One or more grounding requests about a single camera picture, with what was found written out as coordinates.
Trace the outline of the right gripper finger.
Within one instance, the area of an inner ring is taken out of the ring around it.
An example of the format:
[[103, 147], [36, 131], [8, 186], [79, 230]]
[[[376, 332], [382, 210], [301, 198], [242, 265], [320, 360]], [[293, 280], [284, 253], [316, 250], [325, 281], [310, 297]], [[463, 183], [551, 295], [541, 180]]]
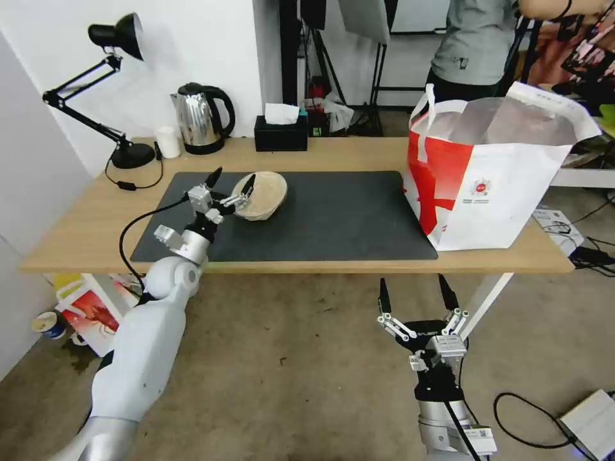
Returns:
[[440, 292], [443, 298], [447, 315], [444, 318], [445, 326], [443, 327], [443, 335], [461, 335], [461, 331], [469, 319], [470, 313], [467, 310], [462, 310], [459, 306], [457, 295], [450, 287], [443, 274], [438, 275]]
[[400, 340], [416, 339], [417, 333], [399, 321], [392, 315], [390, 296], [386, 280], [380, 278], [379, 282], [379, 297], [378, 297], [379, 315], [377, 317], [378, 324], [386, 330], [391, 336]]

